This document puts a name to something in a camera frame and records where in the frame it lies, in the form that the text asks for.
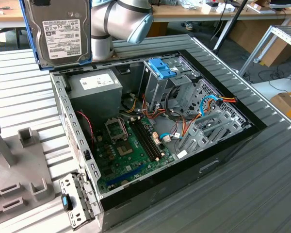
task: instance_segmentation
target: ram slot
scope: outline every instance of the ram slot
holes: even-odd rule
[[[138,141],[146,151],[149,159],[153,162],[156,158],[161,158],[161,153],[154,144],[148,132],[144,129],[143,124],[139,121],[131,122],[130,127],[135,133]]]

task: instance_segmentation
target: blue drive bay latch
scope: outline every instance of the blue drive bay latch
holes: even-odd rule
[[[161,79],[167,79],[175,77],[177,74],[175,72],[172,72],[168,65],[165,64],[161,59],[151,59],[149,60],[149,63],[151,67],[158,72]]]

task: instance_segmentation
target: power supply label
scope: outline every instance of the power supply label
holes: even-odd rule
[[[79,19],[43,21],[50,59],[81,55]]]
[[[99,74],[92,77],[82,78],[80,79],[80,83],[84,90],[114,84],[109,74]]]

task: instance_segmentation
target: metal workbench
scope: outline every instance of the metal workbench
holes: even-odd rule
[[[144,210],[110,233],[291,232],[291,122],[198,40],[154,37],[114,43],[120,57],[187,49],[269,127],[231,162]],[[57,197],[0,224],[0,232],[72,232],[58,180],[77,169],[57,115],[47,71],[31,50],[0,52],[2,136],[38,130]],[[96,222],[80,229],[95,232]]]

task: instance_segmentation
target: blue tab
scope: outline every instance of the blue tab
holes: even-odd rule
[[[158,72],[161,79],[167,79],[171,77],[175,77],[177,74],[172,72],[168,65],[165,64],[161,59],[151,59],[149,60],[151,67]]]
[[[63,197],[63,203],[64,203],[64,205],[68,204],[67,197]]]

